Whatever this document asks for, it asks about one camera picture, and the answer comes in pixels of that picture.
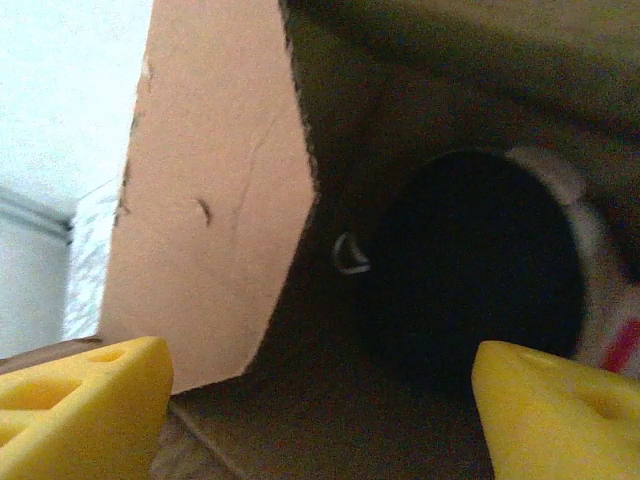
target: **wall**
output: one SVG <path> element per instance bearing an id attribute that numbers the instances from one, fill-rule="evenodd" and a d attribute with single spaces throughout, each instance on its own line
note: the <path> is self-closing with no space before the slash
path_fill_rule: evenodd
<path id="1" fill-rule="evenodd" d="M 151 3 L 1 3 L 0 186 L 71 217 L 121 174 Z"/>
<path id="2" fill-rule="evenodd" d="M 0 194 L 69 220 L 89 193 L 119 184 L 151 5 L 0 2 Z M 64 241 L 2 213 L 0 205 L 0 357 L 60 341 L 69 261 Z M 108 247 L 110 232 L 100 240 Z M 103 280 L 101 261 L 94 277 Z M 104 282 L 95 278 L 75 282 L 74 298 L 97 322 Z"/>
<path id="3" fill-rule="evenodd" d="M 0 358 L 57 341 L 67 246 L 0 216 Z"/>

